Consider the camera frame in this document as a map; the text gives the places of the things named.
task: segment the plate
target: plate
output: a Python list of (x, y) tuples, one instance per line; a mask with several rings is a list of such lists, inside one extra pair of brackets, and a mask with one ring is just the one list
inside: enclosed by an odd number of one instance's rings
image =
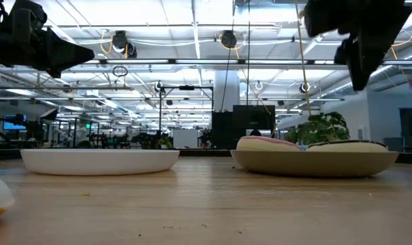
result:
[(40, 174), (101, 176), (144, 174), (170, 169), (177, 150), (32, 149), (21, 150), (26, 168)]
[(252, 172), (284, 176), (352, 178), (379, 174), (395, 163), (397, 152), (231, 151)]

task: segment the wooden table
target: wooden table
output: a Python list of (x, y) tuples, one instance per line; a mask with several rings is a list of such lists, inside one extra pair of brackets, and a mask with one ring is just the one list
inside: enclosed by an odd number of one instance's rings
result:
[(412, 245), (412, 165), (350, 180), (250, 174), (231, 158), (185, 157), (137, 176), (0, 168), (16, 198), (0, 245)]

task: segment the person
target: person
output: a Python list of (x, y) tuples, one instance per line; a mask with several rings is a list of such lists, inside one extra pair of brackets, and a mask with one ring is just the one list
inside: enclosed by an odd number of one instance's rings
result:
[(257, 129), (254, 129), (249, 135), (250, 136), (262, 136), (262, 133), (260, 133), (260, 131), (258, 131)]

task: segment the white pillar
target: white pillar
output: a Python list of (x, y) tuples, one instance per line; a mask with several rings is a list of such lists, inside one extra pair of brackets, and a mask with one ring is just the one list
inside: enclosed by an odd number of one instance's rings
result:
[(233, 112), (233, 105), (240, 104), (240, 78), (237, 71), (228, 71), (228, 74), (227, 71), (216, 71), (213, 88), (215, 112)]

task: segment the blue screen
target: blue screen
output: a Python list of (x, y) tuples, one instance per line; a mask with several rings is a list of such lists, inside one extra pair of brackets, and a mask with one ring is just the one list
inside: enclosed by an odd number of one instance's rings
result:
[[(4, 115), (4, 119), (12, 119), (15, 118), (15, 115)], [(24, 130), (26, 127), (21, 125), (14, 125), (13, 123), (3, 122), (3, 129), (4, 130)]]

